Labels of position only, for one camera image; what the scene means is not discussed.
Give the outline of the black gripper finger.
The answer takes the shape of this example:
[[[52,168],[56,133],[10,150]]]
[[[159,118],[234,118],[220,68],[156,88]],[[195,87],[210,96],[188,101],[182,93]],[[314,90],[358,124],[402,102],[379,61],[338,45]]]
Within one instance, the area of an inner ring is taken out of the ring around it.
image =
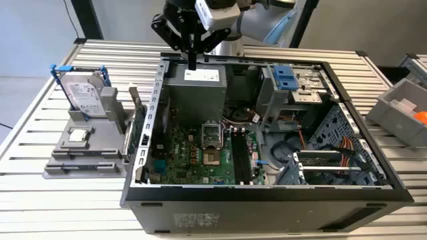
[[[196,70],[198,55],[203,55],[214,50],[220,42],[231,34],[231,28],[216,30],[208,37],[202,39],[202,35],[196,34],[194,37],[194,70]]]
[[[175,23],[179,26],[180,35],[178,35],[168,26],[168,20],[164,14],[156,14],[154,16],[151,28],[175,51],[187,54],[187,69],[194,70],[195,51],[191,47],[191,34],[188,33],[187,28],[188,21],[179,15]]]

